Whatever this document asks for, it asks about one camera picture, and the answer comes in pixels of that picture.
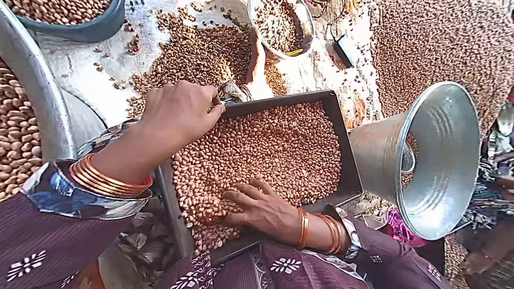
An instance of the yellow label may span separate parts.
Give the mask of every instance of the yellow label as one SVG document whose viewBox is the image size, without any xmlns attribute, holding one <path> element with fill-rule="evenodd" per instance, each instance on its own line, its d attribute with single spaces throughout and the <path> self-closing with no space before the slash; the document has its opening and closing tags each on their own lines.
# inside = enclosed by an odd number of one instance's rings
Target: yellow label
<svg viewBox="0 0 514 289">
<path fill-rule="evenodd" d="M 287 56 L 295 56 L 297 55 L 298 53 L 302 52 L 303 51 L 303 48 L 300 48 L 300 49 L 297 49 L 295 51 L 291 51 L 291 52 L 286 52 L 286 55 Z"/>
</svg>

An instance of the purple dress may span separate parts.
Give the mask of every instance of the purple dress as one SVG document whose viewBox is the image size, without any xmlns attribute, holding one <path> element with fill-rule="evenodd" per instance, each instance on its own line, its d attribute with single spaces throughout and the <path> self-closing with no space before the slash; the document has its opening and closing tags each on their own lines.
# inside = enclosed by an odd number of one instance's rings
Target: purple dress
<svg viewBox="0 0 514 289">
<path fill-rule="evenodd" d="M 102 145 L 107 134 L 121 135 L 124 125 L 107 130 L 99 138 Z M 46 163 L 25 182 L 21 193 L 0 203 L 0 288 L 72 288 L 75 276 L 150 198 L 149 192 L 122 200 L 87 191 L 69 178 L 73 162 Z M 354 264 L 376 289 L 450 288 L 409 245 L 366 227 L 341 209 L 327 206 L 324 213 L 349 232 L 352 246 L 346 254 L 326 256 L 262 240 L 260 247 L 218 267 L 211 266 L 208 251 L 182 259 L 156 288 L 369 288 Z"/>
</svg>

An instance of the large metal container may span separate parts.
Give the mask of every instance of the large metal container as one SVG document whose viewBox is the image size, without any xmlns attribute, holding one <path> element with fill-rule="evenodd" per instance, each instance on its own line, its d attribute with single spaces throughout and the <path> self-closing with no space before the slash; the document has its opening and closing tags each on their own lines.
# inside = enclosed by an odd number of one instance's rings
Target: large metal container
<svg viewBox="0 0 514 289">
<path fill-rule="evenodd" d="M 227 106 L 227 111 L 223 113 L 223 118 L 234 118 L 237 116 L 245 116 L 248 114 L 260 112 L 276 106 L 289 106 L 297 103 L 322 101 L 326 116 L 334 124 L 334 131 L 339 137 L 339 145 L 341 151 L 341 177 L 337 190 L 329 196 L 317 200 L 312 205 L 305 205 L 302 208 L 309 212 L 320 212 L 326 204 L 335 206 L 342 205 L 362 193 L 362 185 L 360 183 L 359 174 L 355 165 L 355 159 L 350 146 L 350 140 L 346 133 L 346 127 L 341 115 L 339 101 L 333 91 L 319 91 L 313 93 L 297 94 L 292 96 L 284 96 L 277 98 L 269 98 L 251 102 L 242 102 Z M 190 229 L 181 217 L 181 211 L 178 206 L 175 185 L 173 184 L 173 167 L 171 160 L 165 161 L 157 169 L 156 182 L 162 188 L 162 198 L 164 205 L 169 213 L 172 230 L 175 236 L 175 244 L 177 251 L 181 257 L 190 256 L 195 247 L 194 240 L 191 236 Z M 241 238 L 238 240 L 228 241 L 223 247 L 211 251 L 211 262 L 220 264 L 241 252 L 244 252 L 259 243 L 259 239 L 265 238 L 255 231 L 243 231 Z"/>
<path fill-rule="evenodd" d="M 414 178 L 401 187 L 401 157 L 407 133 L 419 150 Z M 479 163 L 480 131 L 473 102 L 454 82 L 427 88 L 411 109 L 350 133 L 365 190 L 396 204 L 416 235 L 437 240 L 466 210 Z"/>
</svg>

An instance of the blue bowl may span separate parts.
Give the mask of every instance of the blue bowl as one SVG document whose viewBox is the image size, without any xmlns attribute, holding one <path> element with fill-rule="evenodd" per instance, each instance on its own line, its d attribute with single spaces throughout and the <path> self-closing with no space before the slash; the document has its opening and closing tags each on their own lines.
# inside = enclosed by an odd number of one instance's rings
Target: blue bowl
<svg viewBox="0 0 514 289">
<path fill-rule="evenodd" d="M 16 16 L 28 29 L 43 32 L 77 42 L 95 43 L 110 38 L 120 30 L 125 20 L 125 6 L 122 0 L 112 0 L 111 5 L 100 16 L 78 25 L 59 25 L 37 22 Z"/>
</svg>

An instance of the orange bangle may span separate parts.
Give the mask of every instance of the orange bangle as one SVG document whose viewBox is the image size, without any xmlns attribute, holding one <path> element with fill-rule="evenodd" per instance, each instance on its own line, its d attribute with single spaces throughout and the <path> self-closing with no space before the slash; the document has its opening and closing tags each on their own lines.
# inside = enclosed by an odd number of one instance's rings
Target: orange bangle
<svg viewBox="0 0 514 289">
<path fill-rule="evenodd" d="M 117 198 L 136 198 L 153 182 L 148 176 L 144 185 L 130 185 L 109 178 L 96 170 L 90 161 L 92 155 L 87 155 L 70 166 L 71 177 L 81 186 L 95 193 Z"/>
<path fill-rule="evenodd" d="M 114 186 L 112 186 L 112 184 L 110 183 L 105 183 L 103 182 L 102 180 L 98 180 L 94 177 L 92 177 L 91 175 L 89 175 L 89 173 L 84 170 L 84 168 L 82 167 L 82 162 L 81 161 L 78 161 L 76 163 L 74 163 L 71 168 L 71 170 L 73 171 L 73 174 L 75 177 L 77 178 L 80 178 L 83 182 L 99 189 L 99 190 L 102 190 L 106 193 L 108 193 L 109 195 L 138 195 L 140 194 L 140 192 L 127 192 L 125 193 L 123 190 L 119 189 L 119 188 L 116 188 Z"/>
<path fill-rule="evenodd" d="M 329 219 L 334 224 L 334 226 L 336 226 L 336 229 L 337 229 L 337 247 L 332 252 L 334 254 L 337 254 L 337 252 L 339 252 L 339 250 L 341 249 L 341 238 L 343 236 L 343 233 L 341 231 L 341 227 L 339 227 L 339 224 L 337 223 L 336 220 L 334 220 L 333 217 L 331 217 L 329 215 L 326 215 L 325 217 L 327 217 L 327 219 Z"/>
<path fill-rule="evenodd" d="M 102 187 L 109 188 L 118 193 L 128 192 L 130 194 L 130 193 L 139 193 L 141 191 L 141 189 L 125 188 L 125 187 L 122 187 L 122 186 L 119 186 L 119 185 L 116 185 L 113 183 L 105 182 L 105 180 L 103 180 L 102 178 L 99 178 L 96 175 L 94 175 L 93 172 L 91 171 L 91 169 L 85 164 L 85 162 L 83 160 L 76 162 L 75 164 L 73 164 L 73 166 L 77 167 L 77 172 L 84 174 L 91 181 L 100 182 Z"/>
<path fill-rule="evenodd" d="M 307 213 L 298 208 L 298 213 L 302 216 L 302 230 L 300 232 L 300 248 L 305 248 L 305 244 L 307 243 L 307 233 L 309 229 L 309 218 L 307 217 Z"/>
<path fill-rule="evenodd" d="M 330 234 L 332 235 L 332 245 L 326 253 L 332 254 L 338 248 L 338 243 L 340 243 L 339 235 L 337 234 L 338 229 L 334 227 L 335 224 L 331 222 L 331 220 L 328 218 L 329 216 L 322 215 L 319 213 L 317 213 L 316 216 L 320 217 L 323 221 L 325 221 L 325 223 L 328 225 L 328 228 L 330 229 Z"/>
<path fill-rule="evenodd" d="M 88 154 L 85 156 L 85 158 L 83 158 L 83 160 L 86 162 L 86 166 L 88 168 L 90 168 L 91 172 L 93 174 L 95 174 L 97 177 L 103 179 L 103 180 L 106 180 L 108 181 L 109 183 L 112 183 L 112 184 L 116 184 L 116 185 L 119 185 L 123 188 L 137 188 L 137 189 L 141 189 L 141 191 L 144 191 L 146 190 L 148 187 L 150 187 L 153 183 L 153 180 L 152 180 L 152 177 L 151 176 L 148 176 L 145 180 L 145 183 L 143 185 L 133 185 L 133 184 L 126 184 L 124 182 L 120 182 L 119 180 L 116 180 L 116 179 L 113 179 L 113 178 L 110 178 L 104 174 L 102 174 L 101 172 L 99 172 L 97 169 L 95 169 L 95 167 L 93 167 L 93 164 L 91 163 L 91 158 L 93 157 L 94 153 L 93 154 Z"/>
<path fill-rule="evenodd" d="M 320 213 L 315 213 L 314 215 L 316 215 L 316 216 L 320 217 L 320 218 L 321 218 L 321 219 L 322 219 L 322 220 L 327 224 L 328 229 L 330 230 L 330 235 L 331 235 L 331 237 L 332 237 L 332 245 L 330 246 L 330 249 L 328 249 L 328 250 L 326 251 L 326 254 L 330 254 L 330 253 L 331 253 L 331 251 L 334 249 L 333 247 L 334 247 L 334 243 L 335 243 L 335 241 L 336 241 L 336 240 L 335 240 L 335 237 L 336 237 L 336 236 L 335 236 L 335 234 L 334 234 L 334 231 L 333 231 L 332 225 L 330 224 L 330 221 L 329 221 L 329 220 L 328 220 L 324 215 L 322 215 L 322 214 L 320 214 Z"/>
</svg>

